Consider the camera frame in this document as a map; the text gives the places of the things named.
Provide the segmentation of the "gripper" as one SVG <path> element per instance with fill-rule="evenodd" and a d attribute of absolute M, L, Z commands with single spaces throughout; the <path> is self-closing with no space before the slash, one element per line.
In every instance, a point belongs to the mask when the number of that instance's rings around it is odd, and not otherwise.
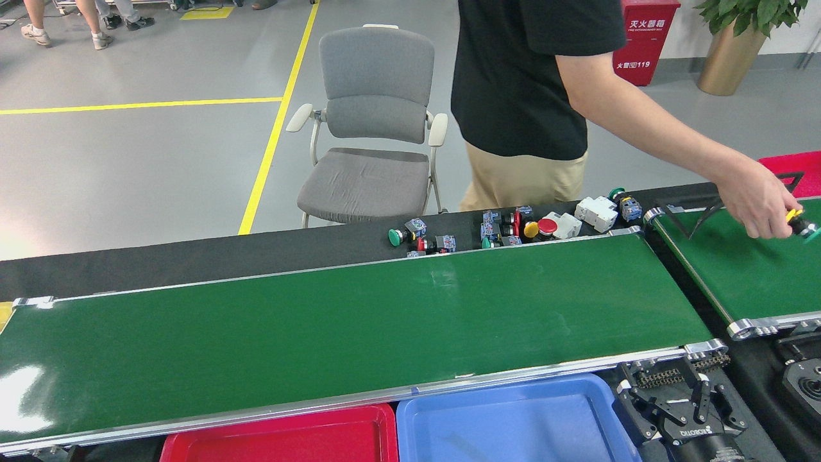
<path fill-rule="evenodd" d="M 693 385 L 694 422 L 681 426 L 681 415 L 666 402 L 628 381 L 618 385 L 618 418 L 633 443 L 662 438 L 672 461 L 747 461 L 736 437 L 749 428 L 748 418 L 736 415 L 737 400 L 724 381 L 696 374 Z"/>

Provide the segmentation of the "person's left hand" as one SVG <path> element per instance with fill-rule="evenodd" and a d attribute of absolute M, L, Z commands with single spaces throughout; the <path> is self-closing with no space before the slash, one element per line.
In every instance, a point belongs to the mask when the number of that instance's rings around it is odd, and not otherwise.
<path fill-rule="evenodd" d="M 731 217 L 751 239 L 786 239 L 792 235 L 789 211 L 800 205 L 780 179 L 761 164 L 733 160 L 713 181 Z"/>

